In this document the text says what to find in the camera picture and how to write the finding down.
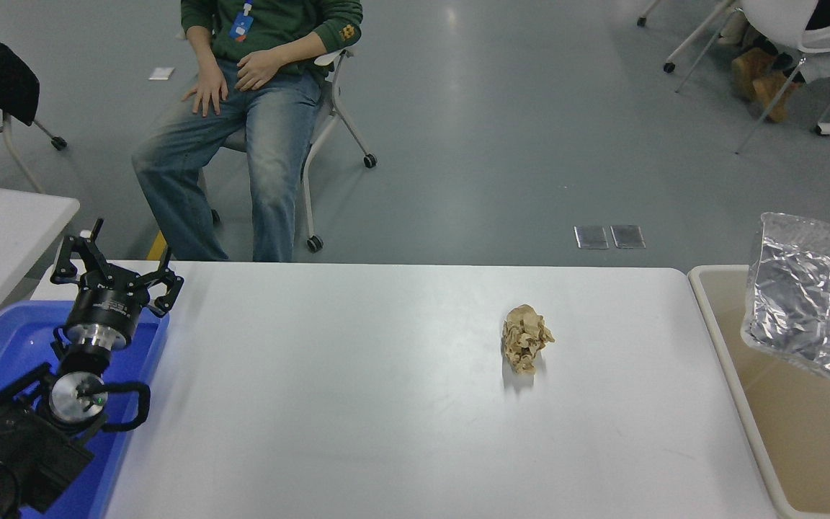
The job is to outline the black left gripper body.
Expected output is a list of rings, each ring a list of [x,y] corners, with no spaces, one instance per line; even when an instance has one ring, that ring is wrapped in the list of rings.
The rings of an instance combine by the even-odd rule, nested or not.
[[[142,290],[83,286],[67,316],[65,333],[72,335],[83,327],[99,325],[114,329],[121,335],[133,335],[142,309]]]

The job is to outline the person's right hand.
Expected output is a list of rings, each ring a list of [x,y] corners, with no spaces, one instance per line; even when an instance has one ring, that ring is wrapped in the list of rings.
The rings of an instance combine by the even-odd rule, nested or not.
[[[215,61],[199,63],[197,79],[182,96],[182,102],[191,102],[191,114],[208,117],[222,115],[222,105],[228,99],[228,85]]]

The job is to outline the person's left hand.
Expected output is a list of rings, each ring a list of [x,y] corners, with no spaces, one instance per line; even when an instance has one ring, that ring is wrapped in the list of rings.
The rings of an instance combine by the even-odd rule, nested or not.
[[[267,84],[287,63],[282,50],[255,50],[237,63],[239,68],[235,89],[240,92],[257,91]]]

